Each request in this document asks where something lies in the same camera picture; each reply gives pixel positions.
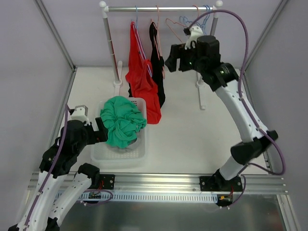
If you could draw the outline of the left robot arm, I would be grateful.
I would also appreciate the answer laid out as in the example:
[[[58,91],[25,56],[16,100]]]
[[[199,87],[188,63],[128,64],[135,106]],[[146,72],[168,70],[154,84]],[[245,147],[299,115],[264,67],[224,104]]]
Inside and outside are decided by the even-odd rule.
[[[11,231],[58,231],[74,203],[87,189],[102,189],[100,170],[89,163],[82,164],[70,186],[57,198],[56,195],[68,176],[77,157],[87,145],[107,141],[108,130],[102,119],[92,124],[79,120],[66,120],[61,135],[43,154],[35,194],[22,219],[11,226]]]

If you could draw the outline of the light blue hanger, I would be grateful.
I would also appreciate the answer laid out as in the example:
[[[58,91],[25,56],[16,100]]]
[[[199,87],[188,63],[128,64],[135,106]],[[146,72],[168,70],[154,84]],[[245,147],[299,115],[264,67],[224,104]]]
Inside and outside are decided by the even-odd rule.
[[[199,10],[199,8],[197,6],[195,6],[197,8],[197,17],[200,16],[201,12]],[[186,16],[180,16],[179,17],[179,22],[185,26],[189,26],[193,21],[190,20],[188,17]]]
[[[211,11],[211,7],[209,5],[203,5],[203,7],[206,8],[206,11]],[[203,33],[206,35],[206,25],[207,22],[210,18],[210,15],[207,15],[203,18],[203,21],[201,22],[200,20],[196,23],[203,31]]]

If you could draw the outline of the red tank top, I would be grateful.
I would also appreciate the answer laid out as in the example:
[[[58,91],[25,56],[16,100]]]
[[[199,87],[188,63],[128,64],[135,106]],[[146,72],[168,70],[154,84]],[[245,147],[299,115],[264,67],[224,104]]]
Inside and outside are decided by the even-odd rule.
[[[147,59],[140,66],[136,64],[130,71],[128,79],[130,94],[135,98],[142,98],[146,102],[148,124],[158,124],[161,120],[161,109],[158,99],[158,87],[148,73],[148,67],[152,66]]]

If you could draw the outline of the black tank top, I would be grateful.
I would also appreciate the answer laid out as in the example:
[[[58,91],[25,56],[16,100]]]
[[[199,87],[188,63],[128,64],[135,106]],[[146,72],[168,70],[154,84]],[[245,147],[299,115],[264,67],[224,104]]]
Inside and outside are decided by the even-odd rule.
[[[154,22],[151,22],[149,27],[149,37],[152,46],[151,65],[148,67],[148,73],[158,87],[158,99],[160,106],[163,106],[166,100],[163,81],[165,78],[164,59],[161,55],[160,41],[158,28]],[[130,51],[128,57],[129,70],[134,69],[134,65],[140,66],[146,60],[144,48],[138,33],[137,23],[130,24]]]

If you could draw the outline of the green tank top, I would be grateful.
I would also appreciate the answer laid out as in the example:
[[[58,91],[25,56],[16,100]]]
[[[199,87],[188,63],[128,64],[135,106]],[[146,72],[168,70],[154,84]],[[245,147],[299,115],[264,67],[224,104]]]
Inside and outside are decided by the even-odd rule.
[[[115,96],[104,103],[100,118],[108,129],[107,144],[127,148],[137,139],[137,133],[147,125],[147,119],[129,99]]]

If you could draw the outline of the pink hanger of green top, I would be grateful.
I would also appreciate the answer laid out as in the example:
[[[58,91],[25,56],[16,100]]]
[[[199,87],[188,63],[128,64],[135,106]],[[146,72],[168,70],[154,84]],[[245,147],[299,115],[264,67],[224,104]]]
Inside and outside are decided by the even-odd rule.
[[[170,31],[174,34],[174,36],[180,41],[180,43],[182,43],[183,41],[182,41],[180,35],[177,34],[177,31],[179,29],[185,29],[186,26],[181,24],[179,22],[179,20],[174,21],[174,20],[171,20],[170,18],[165,19],[165,24],[170,29]]]

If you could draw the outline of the grey tank top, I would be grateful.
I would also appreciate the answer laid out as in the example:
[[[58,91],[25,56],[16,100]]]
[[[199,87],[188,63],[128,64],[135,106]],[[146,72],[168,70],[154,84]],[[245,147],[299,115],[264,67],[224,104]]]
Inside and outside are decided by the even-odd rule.
[[[131,143],[125,147],[125,148],[118,148],[120,152],[129,152],[132,150],[135,150],[136,148],[138,148],[139,144],[141,142],[141,139],[139,137],[137,137],[136,139],[132,140]]]

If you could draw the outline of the pink hanger of black top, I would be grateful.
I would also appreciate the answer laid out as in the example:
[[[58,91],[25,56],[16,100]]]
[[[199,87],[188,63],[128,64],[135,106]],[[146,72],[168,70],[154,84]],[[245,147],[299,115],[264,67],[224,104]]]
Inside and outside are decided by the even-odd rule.
[[[159,7],[156,5],[157,9],[157,22],[151,20],[150,28],[149,28],[149,35],[150,41],[152,46],[152,53],[151,53],[151,64],[153,70],[153,80],[156,84],[162,83],[165,78],[165,70],[164,70],[164,59],[162,56],[162,49],[161,49],[161,42],[160,42],[160,35],[159,35]]]

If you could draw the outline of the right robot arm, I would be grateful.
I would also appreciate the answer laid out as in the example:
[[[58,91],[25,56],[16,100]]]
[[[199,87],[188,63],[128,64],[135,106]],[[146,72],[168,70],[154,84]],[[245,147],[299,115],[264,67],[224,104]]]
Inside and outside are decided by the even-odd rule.
[[[229,191],[237,185],[238,174],[249,162],[277,140],[275,130],[259,120],[239,86],[240,78],[230,63],[220,60],[219,41],[214,36],[201,36],[189,45],[174,44],[165,65],[170,72],[194,70],[221,99],[240,133],[241,142],[231,147],[231,156],[208,180],[201,182],[202,191]]]

